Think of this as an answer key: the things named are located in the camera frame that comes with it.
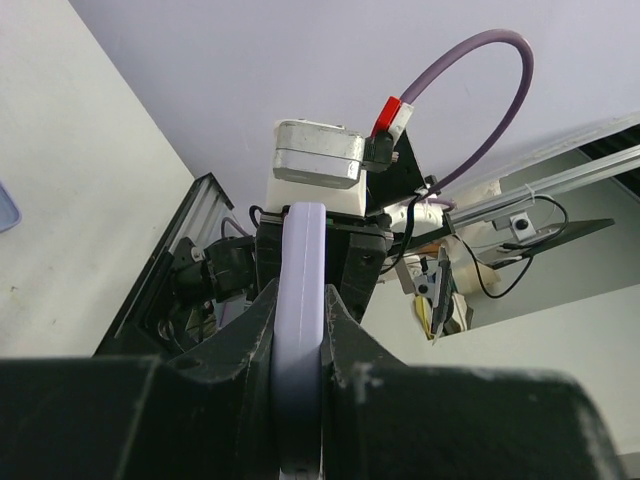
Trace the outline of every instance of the red clip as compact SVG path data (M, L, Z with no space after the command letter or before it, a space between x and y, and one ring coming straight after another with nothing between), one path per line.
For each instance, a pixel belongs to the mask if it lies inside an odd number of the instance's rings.
M386 105L382 109L382 112L380 112L380 115L373 126L373 131L371 132L372 137L375 137L376 133L381 130L389 130L393 123L393 119L396 118L401 106L402 100L396 97L389 97L389 100L387 100Z

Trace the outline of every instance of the metal pole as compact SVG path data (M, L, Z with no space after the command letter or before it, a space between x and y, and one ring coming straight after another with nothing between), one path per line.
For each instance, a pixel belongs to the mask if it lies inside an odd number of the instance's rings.
M640 167L640 146L628 148L571 170L532 182L528 184L528 187L523 186L469 205L457 212L453 212L451 221L456 228L466 227L467 225L492 218L492 212L497 209L526 201L531 197L532 191L539 195L558 195L638 167Z

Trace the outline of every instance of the gray wall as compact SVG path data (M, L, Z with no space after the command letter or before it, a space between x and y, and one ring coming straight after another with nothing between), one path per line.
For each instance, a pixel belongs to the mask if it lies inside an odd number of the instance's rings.
M585 161L576 151L563 154L504 178L502 191ZM614 180L603 180L556 199L566 207L570 220L612 217L616 225L536 257L520 284L503 299L492 300L482 294L467 296L475 309L474 328L640 283L640 203ZM550 211L550 206L536 206L531 218L540 225ZM561 218L562 213L556 211L551 222ZM491 232L474 243L487 244L502 238L504 235ZM496 291L510 285L522 267L520 262L500 270L503 281Z

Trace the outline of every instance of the yellow object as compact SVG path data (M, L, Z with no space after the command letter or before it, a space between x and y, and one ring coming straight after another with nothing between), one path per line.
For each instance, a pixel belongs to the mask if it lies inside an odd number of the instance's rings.
M431 309L429 307L429 302L427 299L416 295L413 306L416 311L416 315L422 324L422 329L424 330L424 334L427 336L428 340L433 340L433 335L431 334Z

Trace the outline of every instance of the blue tray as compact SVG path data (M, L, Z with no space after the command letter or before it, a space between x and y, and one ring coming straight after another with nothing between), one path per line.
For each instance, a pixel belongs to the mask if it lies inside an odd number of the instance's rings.
M15 227L22 220L22 214L2 183L0 183L0 232Z

